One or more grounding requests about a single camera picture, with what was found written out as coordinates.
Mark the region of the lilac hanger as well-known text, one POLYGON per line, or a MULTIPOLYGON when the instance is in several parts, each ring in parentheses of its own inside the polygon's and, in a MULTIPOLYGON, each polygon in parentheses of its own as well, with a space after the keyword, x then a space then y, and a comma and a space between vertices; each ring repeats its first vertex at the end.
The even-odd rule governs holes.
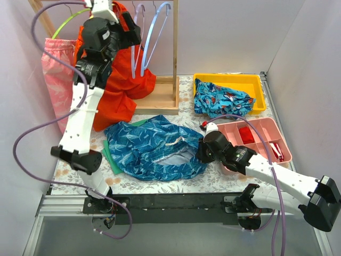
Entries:
MULTIPOLYGON (((135 16, 134 16, 133 21, 135 24, 137 24, 139 13, 142 13, 143 24, 142 24, 142 32, 140 33, 140 36, 141 36, 141 38, 143 38, 144 24, 145 24, 145 16, 144 16, 145 6, 142 3, 140 3, 138 6, 135 6, 133 4, 133 6, 134 6, 134 11, 135 11, 135 16)), ((132 72, 132 78, 133 79, 136 78, 137 61, 138 61, 139 56, 140 56, 141 47, 142 47, 141 43, 139 44, 139 48, 137 51, 135 50, 136 46, 131 47, 131 72, 132 72)))

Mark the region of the dark blue shark shorts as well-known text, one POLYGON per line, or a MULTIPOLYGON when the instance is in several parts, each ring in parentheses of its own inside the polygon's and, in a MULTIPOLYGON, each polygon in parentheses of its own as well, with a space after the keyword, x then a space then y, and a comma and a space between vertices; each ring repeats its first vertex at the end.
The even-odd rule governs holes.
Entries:
POLYGON ((140 126, 119 122, 104 134, 117 166, 142 181, 191 179, 207 168, 196 157, 202 134, 173 124, 163 115, 140 126))

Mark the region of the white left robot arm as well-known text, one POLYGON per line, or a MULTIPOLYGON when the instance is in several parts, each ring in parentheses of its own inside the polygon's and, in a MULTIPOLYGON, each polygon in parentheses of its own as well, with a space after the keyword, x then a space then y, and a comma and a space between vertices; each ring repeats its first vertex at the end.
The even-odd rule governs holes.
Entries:
POLYGON ((76 55, 72 85, 71 115, 58 146, 51 155, 67 162, 82 178, 86 193, 101 213, 113 208, 112 194, 99 167, 102 154, 90 149, 95 113, 104 94, 112 62, 118 51, 141 42, 141 29, 128 12, 122 13, 127 30, 108 18, 88 19, 82 30, 83 43, 76 55))

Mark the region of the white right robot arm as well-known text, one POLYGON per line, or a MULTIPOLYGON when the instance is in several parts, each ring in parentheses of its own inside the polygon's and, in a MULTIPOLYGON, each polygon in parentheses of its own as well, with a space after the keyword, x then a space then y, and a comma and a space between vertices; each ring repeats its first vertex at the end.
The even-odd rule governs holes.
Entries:
POLYGON ((312 227, 330 232, 340 212, 340 192, 334 179, 293 172, 245 146, 233 146, 220 131, 199 139, 197 157, 203 163, 219 162, 228 170, 266 182, 249 184, 227 207, 239 212, 256 209, 301 214, 312 227))

